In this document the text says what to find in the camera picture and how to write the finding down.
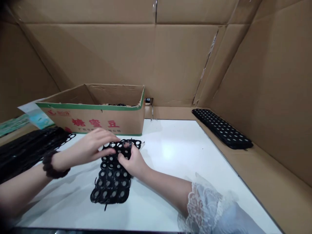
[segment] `small black object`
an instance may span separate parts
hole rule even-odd
[[[116,154],[102,157],[101,171],[90,195],[91,202],[107,205],[124,203],[128,199],[131,175],[119,164],[118,154],[122,153],[125,158],[130,159],[132,144],[140,149],[141,143],[140,140],[123,139],[120,142],[111,142],[108,146],[103,146],[102,150],[114,148]]]
[[[192,110],[192,113],[231,149],[244,150],[253,146],[250,139],[212,111],[206,109],[194,109]]]
[[[70,168],[67,169],[64,172],[59,172],[56,171],[51,162],[52,162],[52,157],[54,154],[56,154],[57,151],[56,150],[52,150],[50,152],[47,152],[44,156],[43,156],[43,160],[42,160],[42,164],[43,164],[43,170],[46,172],[47,177],[53,178],[53,179],[59,179],[59,178],[63,178],[65,177],[68,172],[71,170]]]

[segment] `black plastic mesh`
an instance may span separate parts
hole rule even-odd
[[[141,148],[141,141],[133,139],[123,139],[120,142],[111,142],[108,146],[103,146],[102,150],[114,148],[116,154],[102,158],[101,171],[90,195],[91,202],[107,205],[124,203],[128,199],[131,175],[119,164],[118,154],[122,153],[126,159],[130,159],[132,144],[138,149]]]
[[[62,128],[32,131],[0,147],[0,184],[23,173],[42,156],[75,137]]]
[[[253,146],[250,139],[212,111],[206,109],[194,109],[192,110],[192,113],[231,149],[244,150]]]

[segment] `stack of black mesh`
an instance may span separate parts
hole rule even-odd
[[[107,205],[124,203],[127,200],[131,184],[131,175],[120,165],[118,154],[122,153],[126,159],[130,159],[132,144],[140,149],[141,143],[140,140],[123,139],[120,142],[111,142],[108,146],[103,147],[102,150],[114,148],[116,154],[111,154],[102,158],[100,166],[101,171],[98,174],[95,188],[90,195],[91,202]]]
[[[43,155],[72,139],[62,128],[30,132],[0,147],[0,184],[23,173],[42,160]]]

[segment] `left hand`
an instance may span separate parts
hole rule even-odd
[[[120,141],[120,139],[103,128],[97,128],[71,147],[56,153],[52,158],[53,168],[57,171],[65,171],[73,166],[89,163],[109,154],[115,154],[116,151],[113,148],[98,151],[101,146],[113,141]]]

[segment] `cardboard backdrop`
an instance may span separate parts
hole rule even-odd
[[[312,2],[274,10],[250,26],[211,108],[312,186]]]
[[[23,114],[18,106],[57,92],[20,27],[0,22],[0,122]]]
[[[10,8],[61,90],[145,85],[155,106],[191,107],[211,69],[214,95],[260,2],[15,0]]]

